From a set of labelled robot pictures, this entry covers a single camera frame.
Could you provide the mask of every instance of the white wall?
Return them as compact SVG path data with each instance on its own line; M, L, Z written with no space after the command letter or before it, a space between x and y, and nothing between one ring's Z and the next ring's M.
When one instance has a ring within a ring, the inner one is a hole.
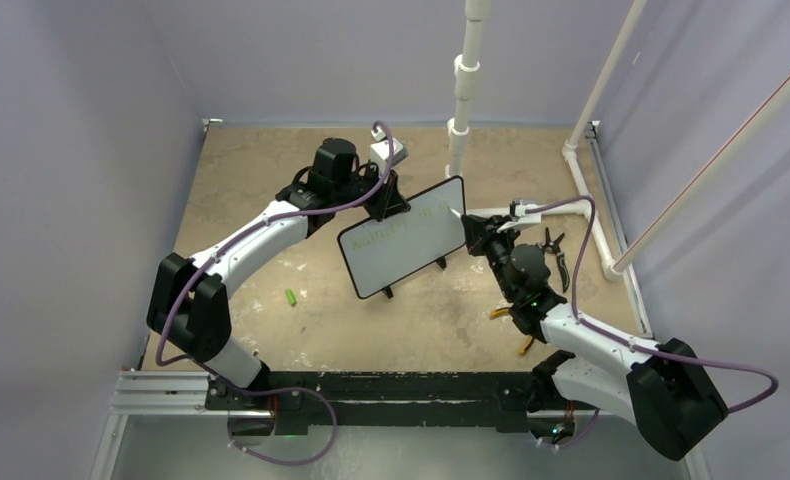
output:
M0 0L0 479L88 476L200 138L138 1Z
M442 124L453 116L465 0L145 1L204 117ZM475 120L574 123L631 3L493 2ZM642 38L664 2L649 3Z
M601 124L630 240L789 71L790 2L666 7ZM713 478L790 479L790 108L635 266L659 338L780 377L774 397L702 443ZM711 373L730 404L767 384Z

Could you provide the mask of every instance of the white pvc pipe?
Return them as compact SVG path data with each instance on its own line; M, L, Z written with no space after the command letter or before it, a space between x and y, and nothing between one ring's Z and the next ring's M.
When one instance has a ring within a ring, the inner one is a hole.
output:
M592 112L598 105L601 94L604 93L604 87L607 86L607 82L613 75L613 70L616 69L616 64L619 63L619 59L622 57L625 47L627 47L628 39L639 21L639 17L642 14L643 8L645 8L646 2L647 0L634 0L633 5L631 5L628 15L625 17L624 23L622 23L622 28L619 30L619 34L613 42L613 48L610 49L607 60L601 68L601 73L598 74L598 79L595 80L595 86L592 87L592 92L590 92L586 105L583 107L583 112L581 112L580 118L578 118L578 122L575 124L575 129L572 131L572 135L569 139L566 140L565 145L563 145L563 158L566 160L566 163L569 164L569 169L572 171L572 178L575 180L575 186L577 186L578 192L581 195L589 195L590 193L589 188L586 186L586 181L583 178L580 165L578 165L578 155L575 150L578 147L581 135L583 135L584 127L590 121ZM590 214L589 209L587 209L587 220L589 220ZM598 254L601 256L601 270L604 272L604 276L607 277L608 280L619 280L622 278L620 273L613 270L613 254L610 252L610 245L607 243L607 236L604 235L604 229L601 227L601 219L597 212L595 214L595 223L592 227L592 239L595 242L595 247L598 249Z
M480 45L483 42L483 18L466 22L466 36L463 39L463 65L474 67L480 58Z
M762 130L772 119L776 118L784 106L790 102L790 75L784 80L781 86L766 99L754 113L742 123L740 128L725 142L722 147L713 155L707 164L686 187L672 200L672 203L649 225L645 232L640 235L633 245L628 248L624 255L613 266L616 272L623 272L633 263L645 247L663 232L675 215L683 210L687 203L707 185L729 161L733 160L746 143L751 140L757 132Z
M532 208L539 208L542 205L534 204ZM510 207L498 208L469 208L466 210L469 215L478 215L481 217L490 217L492 215L509 215ZM583 215L589 220L589 202L572 202L559 207L554 207L551 210L539 212L540 215Z
M592 112L598 105L601 94L604 93L604 87L607 86L607 82L613 75L613 70L616 69L616 64L619 63L619 59L622 57L622 53L628 45L628 39L636 27L640 15L642 15L642 10L645 8L646 2L647 0L634 0L633 5L631 5L628 16L625 17L625 22L622 24L621 30L619 30L619 35L616 37L616 41L613 42L613 48L610 49L610 54L607 55L607 61L604 62L601 73L598 74L598 79L595 81L595 86L592 87L592 92L590 92L586 105L583 107L583 112L581 112L581 116L578 118L578 123L575 124L572 136L566 141L566 145L569 148L575 149L578 147L578 141L580 141L580 137L583 135L583 129L590 121Z
M446 168L446 176L461 175L463 158L469 141L469 119L471 101L477 84L480 69L480 47L483 42L483 22L489 17L491 0L466 0L466 34L463 39L463 53L454 60L456 84L454 95L457 105L454 118L448 121L448 150L451 164Z

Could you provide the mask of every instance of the tan floor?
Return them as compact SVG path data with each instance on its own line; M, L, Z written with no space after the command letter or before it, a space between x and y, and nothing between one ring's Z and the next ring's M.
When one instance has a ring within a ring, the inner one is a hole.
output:
M367 158L366 129L220 128L208 135L175 251L203 250L258 215L300 168L312 163L315 149L330 136L346 138ZM415 194L442 180L448 162L443 128L396 128L410 151L397 171L401 191ZM576 193L560 155L565 129L478 128L473 130L464 169L469 208L508 205L513 197L540 203ZM597 186L588 148L581 167L591 189ZM596 198L600 192L595 191ZM279 254L231 299L233 335L274 370L524 371L554 350L534 345L518 355L524 337L509 318L489 320L504 299L484 259L459 250L448 270L428 267L394 286L395 297L377 294L359 300L336 242L344 228L365 218L362 209L339 214L306 241ZM573 267L585 221L580 216L543 217ZM604 225L612 239L609 225ZM526 230L520 242L541 241L542 226ZM551 284L559 288L554 273ZM621 282L608 282L590 247L580 275L580 303L589 314L638 333L628 294ZM284 289L298 298L290 307ZM144 368L156 369L152 334ZM166 355L178 353L173 346ZM179 369L194 369L188 362Z

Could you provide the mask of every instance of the purple cable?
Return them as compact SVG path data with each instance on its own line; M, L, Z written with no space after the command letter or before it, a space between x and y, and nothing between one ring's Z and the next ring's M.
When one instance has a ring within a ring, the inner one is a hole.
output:
M561 449L562 448L569 448L571 446L574 446L574 444L580 442L581 439L583 437L585 437L586 434L589 433L590 430L592 430L592 426L595 425L595 421L598 420L598 414L599 413L601 413L601 409L596 408L595 410L593 410L592 411L592 418L589 419L589 423L587 423L586 426L583 427L583 430L581 430L580 433L578 433L574 437L572 437L572 439L569 440L568 442L562 443L562 444L558 444L557 448L561 448Z
M550 205L545 205L543 207L526 210L525 213L540 213L540 212L544 212L546 210L551 210L552 208L557 208L557 207L559 207L561 205L566 205L566 204L577 202L577 201L580 201L580 200L589 202L589 205L591 206L592 211L591 211L591 213L589 215L589 223L587 223L586 233L584 234L583 242L581 242L580 252L578 252L578 258L575 261L575 268L574 268L574 270L572 272L572 315L574 315L575 318L579 322L581 322L585 327L589 328L590 330L592 330L594 332L597 332L597 333L600 333L601 335L603 335L603 336L605 336L605 337L607 337L607 338L609 338L609 339L611 339L611 340L613 340L613 341L615 341L615 342L617 342L617 343L619 343L621 345L624 345L626 347L631 347L630 342L628 342L626 339L622 338L621 336L616 335L616 334L614 334L612 332L609 332L609 331L599 327L598 325L590 323L585 318L580 318L578 316L578 290L577 290L577 286L578 286L578 272L580 271L580 266L581 266L581 263L583 262L583 254L584 254L584 251L586 250L586 244L589 242L589 237L592 234L592 226L595 224L595 201L592 199L592 197L589 196L589 195L578 195L578 196L575 196L575 197L572 197L572 198L568 198L566 200L561 200L559 202L552 203ZM748 399L748 400L746 400L744 402L741 402L741 403L738 403L738 404L733 405L731 407L728 407L728 413L736 413L736 412L739 412L741 410L745 410L748 407L751 407L753 405L756 405L756 404L762 402L763 400L771 397L772 394L774 394L778 390L778 386L780 385L780 383L778 382L778 379L774 375L772 375L771 373L769 373L768 371L766 371L766 370L764 370L762 368L752 367L750 365L743 365L743 364L740 364L740 363L722 362L722 361L718 361L718 360L704 360L704 359L700 359L700 358L685 357L683 355L675 355L673 353L661 352L660 350L655 350L655 349L651 349L651 348L641 347L639 345L635 345L632 348L634 348L636 350L639 350L640 352L646 353L648 355L653 355L655 357L660 357L660 358L663 358L665 360L669 360L669 361L673 361L673 362L682 362L682 363L687 363L687 364L690 364L690 365L698 365L698 366L702 366L702 367L721 368L721 369L724 369L724 370L736 370L736 371L740 371L740 372L749 372L749 373L754 373L754 374L757 374L757 375L762 375L762 376L764 376L764 377L769 379L770 385L769 385L769 387L766 390L760 392L759 394L755 395L754 397L752 397L752 398L750 398L750 399Z
M389 144L389 159L386 161L386 167L383 169L383 173L380 175L380 178L377 180L377 183L374 184L371 190L369 190L363 196L354 200L353 202L348 202L344 205L339 205L337 207L324 208L319 210L301 210L297 212L280 213L268 218L267 222L271 223L278 220L283 220L286 218L298 217L298 216L330 215L332 213L341 212L342 210L347 210L349 208L354 208L359 205L362 205L363 203L365 203L366 200L371 198L372 195L377 193L377 191L380 190L380 188L383 186L384 183L386 183L386 180L389 178L389 172L392 170L392 162L395 159L395 146L392 138L392 132L389 130L389 127L385 123L378 120L374 122L372 128L374 130L383 129L383 132L386 134L386 139ZM171 359L163 360L162 352L165 348L165 343L168 341L168 334L171 331L171 324L174 320L174 317L177 315L177 311L180 310L180 306L183 304L183 300L188 296L189 292L195 286L195 283L198 281L198 279L201 278L204 272L206 272L216 262L216 259L221 258L224 254L227 253L228 250L233 248L234 245L241 242L243 239L247 238L249 235L251 235L252 233L256 232L257 230L265 226L265 224L266 224L265 220L259 221L251 225L250 227L246 228L245 230L242 230L237 235L233 236L233 238L228 240L224 245L221 246L221 248L218 249L218 251L216 251L214 257L207 259L207 261L205 261L204 264L201 265L197 271L195 271L192 277L189 278L189 280L183 286L183 289L180 290L180 294L177 296L177 298L174 300L174 303L171 305L171 309L168 311L168 317L165 320L165 324L162 326L162 334L160 335L159 343L157 345L156 355L154 357L156 364L158 366L164 367L166 365L170 365L174 362L186 358L186 355L178 355ZM222 378L222 380L224 380L224 383L226 383L231 389L243 395L263 396L263 395L275 395L278 393L293 392L293 391L303 392L313 395L314 397L321 400L321 402L324 403L324 406L327 407L327 410L330 412L330 418L331 420L333 420L333 433L330 435L330 440L328 440L327 445L325 445L320 452L318 452L317 454L313 455L310 458L304 460L280 460L277 458L272 458L263 455L261 453L254 452L253 450L249 450L246 447L239 445L233 439L232 434L228 429L228 435L230 436L231 443L233 444L234 447L238 448L243 453L247 453L261 460L265 460L266 462L274 463L276 465L299 466L299 465L307 465L309 463L315 462L319 458L323 457L324 454L327 453L328 450L330 450L330 447L333 446L333 442L336 440L336 430L337 430L336 412L333 410L333 405L331 405L330 402L328 402L327 399L324 398L322 394L316 392L315 390L310 390L308 388L303 388L303 387L278 388L275 390L265 390L262 392L245 390L237 385L234 385L233 382L231 382L230 380L221 377L217 372L215 372L208 366L200 363L198 363L198 365L204 370L212 373L216 377Z
M333 446L333 442L336 441L336 429L337 429L336 410L334 410L333 405L331 405L330 402L328 402L327 399L324 398L324 395L316 392L315 390L304 388L304 387L284 387L284 388L275 388L273 390L263 390L259 392L253 390L246 390L244 388L239 387L238 385L234 385L232 382L230 382L230 380L227 380L226 378L222 377L221 375L218 374L218 372L211 369L210 367L203 365L201 363L198 363L198 365L204 370L206 370L207 372L211 373L212 375L215 375L217 378L221 378L222 380L224 380L224 383L228 387L230 387L231 390L240 393L242 395L248 397L265 397L268 395L278 395L281 393L289 393L289 392L306 393L308 395L312 395L317 399L319 399L321 403L323 403L324 406L327 408L327 412L330 413L330 420L333 422L333 431L330 434L330 438L327 440L327 443L324 445L324 447L321 450L319 450L318 453L316 453L315 455L309 458L305 458L303 460L281 460L279 458L269 457L268 455L263 455L262 453L251 450L248 447L245 447L244 445L236 441L236 438L233 437L233 431L231 430L231 425L228 422L227 438L230 439L230 444L240 452L247 453L252 457L259 458L260 460L265 460L266 462L273 463L275 465L282 465L284 467L300 467L302 465L309 465L310 463L313 463L319 458L323 457L328 452L328 450L330 450L330 447Z

